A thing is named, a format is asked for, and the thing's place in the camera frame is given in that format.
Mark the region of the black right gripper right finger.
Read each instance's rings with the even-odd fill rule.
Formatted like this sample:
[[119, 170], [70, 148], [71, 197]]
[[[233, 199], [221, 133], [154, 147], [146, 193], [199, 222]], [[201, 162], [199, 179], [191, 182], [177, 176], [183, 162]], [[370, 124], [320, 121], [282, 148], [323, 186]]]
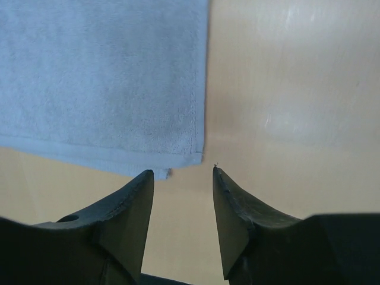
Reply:
[[224, 279], [230, 284], [378, 284], [379, 214], [282, 213], [213, 169]]

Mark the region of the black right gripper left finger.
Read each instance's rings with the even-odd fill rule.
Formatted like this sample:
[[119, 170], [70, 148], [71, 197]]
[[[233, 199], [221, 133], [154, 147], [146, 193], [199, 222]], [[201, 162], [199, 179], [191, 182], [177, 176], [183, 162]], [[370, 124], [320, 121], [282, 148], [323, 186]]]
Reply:
[[145, 170], [56, 222], [1, 218], [2, 284], [138, 284], [154, 196]]

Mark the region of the grey cloth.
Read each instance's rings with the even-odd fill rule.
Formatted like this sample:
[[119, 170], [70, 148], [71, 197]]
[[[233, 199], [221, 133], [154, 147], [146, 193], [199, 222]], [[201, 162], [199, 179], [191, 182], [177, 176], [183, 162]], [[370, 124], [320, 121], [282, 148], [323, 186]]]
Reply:
[[2, 1], [1, 145], [166, 179], [202, 162], [208, 1]]

